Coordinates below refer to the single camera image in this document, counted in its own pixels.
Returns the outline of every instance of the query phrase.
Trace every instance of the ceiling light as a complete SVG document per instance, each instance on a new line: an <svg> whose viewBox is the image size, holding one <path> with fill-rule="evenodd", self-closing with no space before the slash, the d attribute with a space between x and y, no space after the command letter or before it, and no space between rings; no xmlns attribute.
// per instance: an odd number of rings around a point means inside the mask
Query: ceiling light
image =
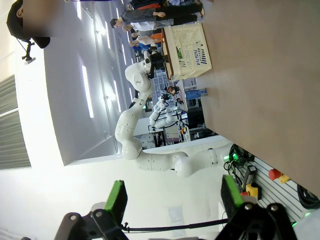
<svg viewBox="0 0 320 240"><path fill-rule="evenodd" d="M15 109L12 109L12 110L10 110L10 111L6 111L6 112L4 112L4 113L1 113L1 114L0 114L0 118L1 118L1 117L4 117L4 116L6 116L6 115L12 114L12 113L14 113L14 112L16 112L16 111L18 111L18 108L15 108Z"/></svg>
<svg viewBox="0 0 320 240"><path fill-rule="evenodd" d="M92 102L90 97L90 90L89 90L89 82L88 82L88 74L87 74L87 68L85 66L82 66L82 75L83 75L83 83L84 83L84 90L85 90L85 96L86 96L86 102L88 104L89 109L89 115L90 118L94 118L94 110L92 108Z"/></svg>
<svg viewBox="0 0 320 240"><path fill-rule="evenodd" d="M131 98L131 101L133 101L133 97L132 97L132 92L131 92L131 87L129 87L129 92L130 92L130 98Z"/></svg>
<svg viewBox="0 0 320 240"><path fill-rule="evenodd" d="M123 44L122 44L122 54L123 54L124 64L127 65L125 48L124 48L124 45L123 45Z"/></svg>
<svg viewBox="0 0 320 240"><path fill-rule="evenodd" d="M116 83L115 80L113 80L113 84L114 84L114 89L115 89L116 101L118 102L119 113L121 113L121 107L120 107L120 101L119 101L119 95L118 95L118 88L117 88L117 83Z"/></svg>
<svg viewBox="0 0 320 240"><path fill-rule="evenodd" d="M80 1L76 2L76 13L78 15L78 18L81 20L81 2Z"/></svg>
<svg viewBox="0 0 320 240"><path fill-rule="evenodd" d="M106 34L106 40L108 42L108 48L110 49L109 28L108 28L108 23L106 21L105 21L105 34Z"/></svg>

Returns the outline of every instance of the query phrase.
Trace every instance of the white crate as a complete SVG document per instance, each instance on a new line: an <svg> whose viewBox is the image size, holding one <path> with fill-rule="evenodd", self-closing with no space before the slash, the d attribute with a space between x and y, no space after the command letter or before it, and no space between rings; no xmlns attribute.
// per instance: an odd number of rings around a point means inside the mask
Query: white crate
<svg viewBox="0 0 320 240"><path fill-rule="evenodd" d="M163 30L163 53L169 52L172 65L171 69L170 64L166 64L169 80L196 78L212 68L201 23L168 26Z"/></svg>

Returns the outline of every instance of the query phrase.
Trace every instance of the black hair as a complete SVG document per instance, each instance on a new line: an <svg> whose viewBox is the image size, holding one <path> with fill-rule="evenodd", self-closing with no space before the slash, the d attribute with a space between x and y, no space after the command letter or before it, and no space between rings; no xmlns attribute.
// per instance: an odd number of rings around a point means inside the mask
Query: black hair
<svg viewBox="0 0 320 240"><path fill-rule="evenodd" d="M111 21L110 21L110 25L111 25L111 27L112 27L113 29L115 28L115 25L116 25L116 23L117 23L117 20L118 20L118 19L116 19L116 18L112 18Z"/></svg>

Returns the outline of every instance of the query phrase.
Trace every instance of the wooden table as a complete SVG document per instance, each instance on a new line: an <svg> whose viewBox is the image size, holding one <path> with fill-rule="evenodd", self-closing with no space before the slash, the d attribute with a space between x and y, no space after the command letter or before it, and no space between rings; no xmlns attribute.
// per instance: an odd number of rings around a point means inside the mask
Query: wooden table
<svg viewBox="0 0 320 240"><path fill-rule="evenodd" d="M208 4L206 126L320 196L320 1Z"/></svg>

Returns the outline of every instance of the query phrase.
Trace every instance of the white shirt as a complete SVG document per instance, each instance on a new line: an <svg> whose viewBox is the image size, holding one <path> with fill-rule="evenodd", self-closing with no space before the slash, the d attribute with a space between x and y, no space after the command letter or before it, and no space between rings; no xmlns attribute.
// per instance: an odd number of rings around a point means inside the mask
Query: white shirt
<svg viewBox="0 0 320 240"><path fill-rule="evenodd" d="M155 29L156 23L154 21L144 21L144 22L132 22L134 30L139 31L150 31Z"/></svg>

